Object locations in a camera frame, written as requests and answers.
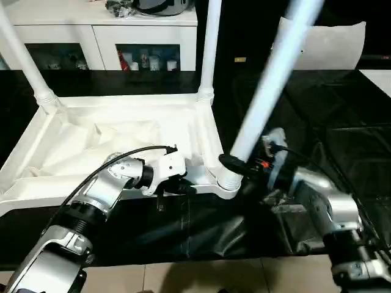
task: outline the shelf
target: shelf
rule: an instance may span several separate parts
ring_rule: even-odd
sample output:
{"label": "shelf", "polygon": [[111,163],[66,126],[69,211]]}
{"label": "shelf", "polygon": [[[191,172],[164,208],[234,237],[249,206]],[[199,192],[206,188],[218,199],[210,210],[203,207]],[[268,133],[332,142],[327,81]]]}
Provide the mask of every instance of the shelf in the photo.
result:
{"label": "shelf", "polygon": [[90,24],[112,26],[197,26],[195,9],[175,16],[135,15],[116,18],[103,0],[5,0],[14,25]]}

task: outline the black cable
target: black cable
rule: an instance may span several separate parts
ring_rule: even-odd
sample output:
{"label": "black cable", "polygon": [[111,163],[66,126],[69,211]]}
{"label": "black cable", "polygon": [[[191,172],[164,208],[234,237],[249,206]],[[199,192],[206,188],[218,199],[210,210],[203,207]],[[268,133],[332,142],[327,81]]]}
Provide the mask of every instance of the black cable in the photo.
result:
{"label": "black cable", "polygon": [[316,167],[317,169],[319,169],[319,171],[321,171],[324,175],[326,175],[329,179],[332,179],[332,177],[330,176],[330,174],[326,171],[326,169],[324,169],[322,166],[320,166],[318,163],[316,163],[313,159],[311,159],[310,157],[304,155],[304,154],[301,154],[299,153],[298,151],[295,151],[295,150],[292,150],[291,148],[287,148],[286,146],[282,146],[282,145],[276,145],[274,143],[271,143],[270,144],[271,146],[271,153],[278,153],[279,151],[287,151],[291,154],[294,154],[296,157],[299,157],[309,163],[311,163],[314,167]]}
{"label": "black cable", "polygon": [[53,220],[60,213],[61,209],[63,209],[64,206],[80,191],[80,189],[84,185],[86,185],[99,172],[101,172],[102,170],[104,170],[107,167],[109,167],[111,164],[117,162],[118,160],[121,160],[124,157],[130,156],[132,154],[140,153],[141,151],[149,151],[149,150],[166,150],[167,153],[171,153],[173,151],[176,151],[177,149],[176,148],[172,148],[171,146],[164,146],[164,145],[153,145],[153,146],[148,146],[148,147],[146,146],[144,148],[138,148],[136,150],[128,151],[126,153],[120,154],[119,156],[117,156],[117,157],[111,159],[110,161],[104,163],[102,166],[100,166],[94,172],[92,172],[89,176],[87,176],[87,178],[85,180],[83,180],[82,183],[80,183],[76,187],[76,189],[73,192],[71,192],[71,194],[61,203],[61,205],[59,206],[58,210],[49,219],[49,222],[46,224],[45,229],[43,229],[41,235],[43,235],[47,231],[47,229],[51,226],[51,224],[53,223]]}

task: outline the black tablecloth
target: black tablecloth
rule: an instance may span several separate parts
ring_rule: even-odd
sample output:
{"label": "black tablecloth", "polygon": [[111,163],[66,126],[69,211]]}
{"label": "black tablecloth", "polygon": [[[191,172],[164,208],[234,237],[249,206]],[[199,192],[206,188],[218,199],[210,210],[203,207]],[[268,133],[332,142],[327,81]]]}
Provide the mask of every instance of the black tablecloth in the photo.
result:
{"label": "black tablecloth", "polygon": [[[120,71],[44,73],[59,96],[196,92],[193,73]],[[0,72],[3,127],[0,162],[9,155],[37,109],[20,72]],[[213,111],[229,151],[258,76],[235,73],[215,80]],[[296,71],[268,129],[283,127],[290,148],[317,161],[391,244],[391,98],[358,71]],[[288,164],[305,165],[290,156]],[[14,269],[35,244],[55,208],[15,210],[0,218],[0,269]],[[306,211],[286,195],[169,197],[158,212],[153,198],[121,201],[95,243],[96,266],[201,259],[323,253]]]}

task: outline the white pole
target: white pole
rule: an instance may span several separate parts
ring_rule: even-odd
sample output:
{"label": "white pole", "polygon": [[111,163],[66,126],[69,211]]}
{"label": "white pole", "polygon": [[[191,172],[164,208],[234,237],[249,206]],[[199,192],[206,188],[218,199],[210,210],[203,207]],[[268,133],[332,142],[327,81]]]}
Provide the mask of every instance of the white pole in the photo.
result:
{"label": "white pole", "polygon": [[48,87],[37,66],[31,58],[26,46],[22,43],[15,32],[15,29],[5,13],[4,6],[0,1],[0,30],[12,48],[22,67],[23,73],[29,81],[37,103],[47,112],[51,112],[59,103],[57,96]]}
{"label": "white pole", "polygon": [[[232,156],[247,162],[299,56],[307,29],[314,24],[322,5],[323,0],[291,2],[288,10],[291,26],[276,37],[274,49],[230,152]],[[241,179],[241,175],[224,167],[217,176],[219,185],[227,190],[238,189]]]}
{"label": "white pole", "polygon": [[205,44],[203,47],[201,84],[198,89],[198,100],[213,103],[213,74],[216,60],[217,38],[222,0],[209,0],[208,19],[206,21]]}

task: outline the tiled floor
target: tiled floor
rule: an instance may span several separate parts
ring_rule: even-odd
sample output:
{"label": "tiled floor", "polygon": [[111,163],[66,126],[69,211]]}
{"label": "tiled floor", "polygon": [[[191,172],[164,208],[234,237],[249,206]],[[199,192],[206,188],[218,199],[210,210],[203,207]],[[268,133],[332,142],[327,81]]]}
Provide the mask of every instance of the tiled floor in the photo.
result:
{"label": "tiled floor", "polygon": [[[82,293],[338,293],[327,256],[87,269]],[[0,272],[6,283],[10,272]]]}

